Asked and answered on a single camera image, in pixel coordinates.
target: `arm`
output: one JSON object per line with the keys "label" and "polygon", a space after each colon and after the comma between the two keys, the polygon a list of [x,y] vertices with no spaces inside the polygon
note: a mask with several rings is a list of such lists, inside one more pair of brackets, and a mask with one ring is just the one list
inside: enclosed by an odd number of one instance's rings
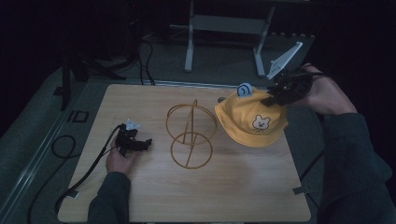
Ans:
{"label": "arm", "polygon": [[[320,72],[306,66],[308,72]],[[328,116],[323,122],[324,178],[318,223],[396,223],[385,182],[389,167],[375,154],[366,121],[338,85],[314,77],[311,91],[294,105]]]}
{"label": "arm", "polygon": [[129,223],[129,192],[131,182],[120,172],[108,173],[91,201],[88,223]]}
{"label": "arm", "polygon": [[128,158],[112,149],[107,156],[107,176],[91,201],[88,223],[129,223],[129,195],[131,181],[128,178],[138,152]]}

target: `gray sleeve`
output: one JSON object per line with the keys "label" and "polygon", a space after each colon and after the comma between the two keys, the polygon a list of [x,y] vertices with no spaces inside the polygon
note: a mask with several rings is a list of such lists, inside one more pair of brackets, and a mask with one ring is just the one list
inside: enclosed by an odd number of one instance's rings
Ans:
{"label": "gray sleeve", "polygon": [[323,197],[318,223],[394,223],[386,181],[391,170],[374,152],[364,116],[326,119]]}
{"label": "gray sleeve", "polygon": [[119,172],[107,174],[98,195],[91,201],[88,223],[129,223],[131,181]]}

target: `cable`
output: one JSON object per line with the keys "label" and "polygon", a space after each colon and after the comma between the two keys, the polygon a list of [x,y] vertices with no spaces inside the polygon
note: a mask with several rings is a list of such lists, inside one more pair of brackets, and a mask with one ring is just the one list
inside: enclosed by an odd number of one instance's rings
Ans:
{"label": "cable", "polygon": [[308,174],[308,172],[312,169],[312,167],[318,162],[318,160],[324,155],[324,150],[321,150],[319,154],[309,163],[309,165],[306,167],[305,171],[303,174],[300,176],[300,181],[303,181],[305,176]]}
{"label": "cable", "polygon": [[316,208],[319,208],[317,202],[315,202],[314,198],[312,197],[311,194],[306,193],[306,196],[308,196],[308,198],[312,201],[312,203],[315,205]]}
{"label": "cable", "polygon": [[109,151],[113,150],[116,147],[112,147],[111,149],[109,149],[108,151],[106,151],[105,153],[103,153],[103,155],[105,156]]}
{"label": "cable", "polygon": [[150,46],[150,53],[149,53],[149,55],[148,55],[148,59],[146,60],[146,64],[145,64],[145,65],[143,65],[143,63],[142,63],[142,58],[140,57],[140,54],[137,55],[137,60],[139,61],[139,64],[140,64],[140,82],[141,82],[142,85],[144,85],[144,82],[143,82],[143,72],[146,72],[146,74],[147,74],[147,76],[148,76],[148,79],[149,79],[149,81],[150,81],[150,84],[151,84],[152,86],[155,86],[155,81],[154,81],[154,79],[152,78],[151,74],[149,73],[149,60],[150,60],[151,55],[152,55],[152,52],[153,52],[153,47],[152,47],[152,45],[151,45],[148,41],[146,41],[146,40],[142,40],[142,43],[145,43],[145,44],[147,44],[147,45]]}
{"label": "cable", "polygon": [[[66,156],[62,156],[62,155],[59,155],[58,153],[55,152],[54,146],[55,146],[55,143],[56,143],[58,140],[60,140],[61,138],[65,138],[65,137],[70,138],[70,139],[72,140],[73,146],[71,147],[71,150],[69,151],[69,153],[68,153]],[[30,203],[29,210],[28,210],[28,213],[27,213],[27,223],[29,223],[29,224],[32,223],[32,211],[33,211],[33,206],[35,205],[35,201],[37,200],[38,196],[41,194],[41,191],[43,191],[44,187],[47,186],[47,184],[50,182],[50,180],[55,176],[56,173],[58,173],[58,171],[61,169],[61,167],[64,166],[64,164],[67,162],[67,160],[72,159],[72,158],[75,158],[75,157],[77,157],[77,156],[80,155],[80,153],[78,153],[77,155],[72,155],[75,149],[76,149],[76,139],[75,139],[73,136],[71,136],[71,135],[63,135],[63,136],[57,137],[57,138],[52,142],[52,144],[51,144],[51,151],[52,151],[52,153],[53,153],[56,157],[61,158],[61,159],[64,159],[64,160],[63,160],[62,163],[56,168],[56,170],[49,176],[49,178],[44,182],[44,184],[41,186],[41,188],[38,190],[37,194],[36,194],[35,197],[33,198],[32,202]]]}
{"label": "cable", "polygon": [[112,139],[114,133],[116,132],[116,130],[120,127],[120,125],[118,125],[113,132],[111,133],[111,135],[108,137],[105,145],[103,146],[102,150],[100,151],[99,155],[97,156],[96,160],[93,162],[92,166],[90,167],[90,169],[87,171],[87,173],[70,189],[68,189],[63,195],[61,195],[61,197],[59,197],[58,201],[56,202],[56,204],[54,205],[54,210],[55,213],[58,214],[59,213],[59,209],[61,208],[61,203],[64,200],[64,198],[69,195],[70,192],[73,192],[78,186],[80,186],[87,178],[88,176],[92,173],[93,169],[96,167],[96,165],[99,163],[99,160],[102,159],[103,155],[105,155],[105,151],[107,148],[108,143],[110,142],[110,140]]}

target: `hand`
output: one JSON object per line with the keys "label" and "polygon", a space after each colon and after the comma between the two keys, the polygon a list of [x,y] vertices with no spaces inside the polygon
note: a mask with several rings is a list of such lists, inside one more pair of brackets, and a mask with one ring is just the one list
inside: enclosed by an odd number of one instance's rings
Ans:
{"label": "hand", "polygon": [[132,166],[134,165],[134,160],[137,158],[137,156],[140,154],[139,152],[133,152],[130,154],[127,158],[123,157],[120,154],[120,149],[116,148],[115,146],[115,138],[113,139],[113,142],[111,143],[111,149],[110,153],[107,156],[106,160],[106,168],[107,172],[121,172],[126,175],[129,174],[131,171]]}
{"label": "hand", "polygon": [[[303,69],[307,72],[321,72],[309,63]],[[331,78],[321,76],[314,76],[310,92],[291,105],[305,105],[322,115],[357,113],[355,106],[338,85]]]}

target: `yellow bucket hat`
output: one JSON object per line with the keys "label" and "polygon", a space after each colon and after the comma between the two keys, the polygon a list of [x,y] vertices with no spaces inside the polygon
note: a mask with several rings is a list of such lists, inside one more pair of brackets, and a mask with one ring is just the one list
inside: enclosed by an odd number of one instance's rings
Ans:
{"label": "yellow bucket hat", "polygon": [[271,96],[265,91],[251,87],[247,91],[250,93],[244,95],[238,88],[238,91],[216,105],[216,115],[224,130],[236,142],[248,147],[267,147],[288,126],[287,108],[264,105],[262,100]]}

